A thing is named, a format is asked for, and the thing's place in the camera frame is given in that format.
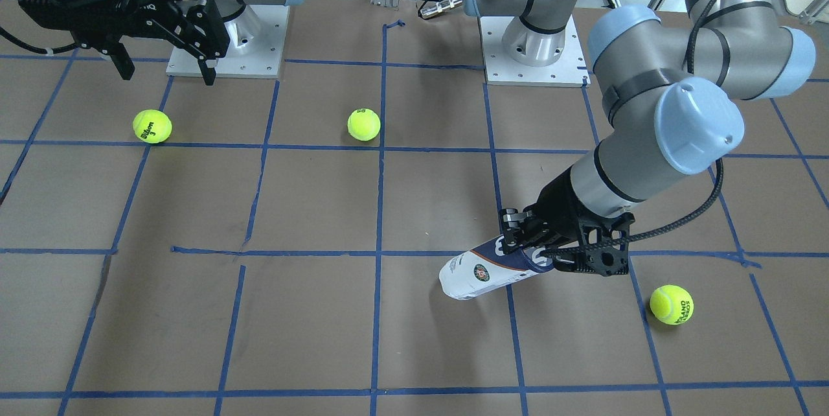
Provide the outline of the white blue tennis ball can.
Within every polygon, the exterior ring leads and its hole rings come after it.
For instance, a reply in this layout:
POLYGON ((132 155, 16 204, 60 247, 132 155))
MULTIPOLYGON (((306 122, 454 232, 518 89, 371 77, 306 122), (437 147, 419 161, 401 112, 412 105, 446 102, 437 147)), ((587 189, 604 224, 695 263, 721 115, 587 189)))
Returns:
POLYGON ((449 260, 438 274, 445 295, 471 300, 495 289, 554 269, 552 259, 542 256, 544 248, 518 248, 506 253, 503 235, 449 260))

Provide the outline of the tennis ball by near base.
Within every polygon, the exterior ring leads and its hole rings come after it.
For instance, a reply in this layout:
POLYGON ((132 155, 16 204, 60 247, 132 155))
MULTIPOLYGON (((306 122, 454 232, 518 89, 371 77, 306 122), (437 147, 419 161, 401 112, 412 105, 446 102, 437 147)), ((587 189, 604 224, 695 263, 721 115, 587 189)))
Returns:
POLYGON ((157 144, 169 138, 172 121, 162 111, 145 110, 136 114, 132 122, 136 138, 145 143, 157 144))

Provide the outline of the tennis ball centre row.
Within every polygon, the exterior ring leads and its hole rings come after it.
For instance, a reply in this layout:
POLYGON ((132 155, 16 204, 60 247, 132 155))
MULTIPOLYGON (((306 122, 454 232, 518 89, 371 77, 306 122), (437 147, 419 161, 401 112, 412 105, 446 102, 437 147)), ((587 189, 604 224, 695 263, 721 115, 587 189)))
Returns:
POLYGON ((695 303, 683 287, 664 285, 652 292, 649 307, 654 318, 661 323, 681 325, 692 317, 695 303))

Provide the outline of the tennis ball near front edge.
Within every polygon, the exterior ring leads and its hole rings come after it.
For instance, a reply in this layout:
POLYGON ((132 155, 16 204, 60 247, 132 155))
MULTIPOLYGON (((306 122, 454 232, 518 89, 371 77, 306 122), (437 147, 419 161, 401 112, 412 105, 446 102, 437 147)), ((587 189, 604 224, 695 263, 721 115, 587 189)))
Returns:
POLYGON ((381 131, 381 118, 371 109, 359 108, 350 113, 346 128, 358 141, 370 141, 381 131))

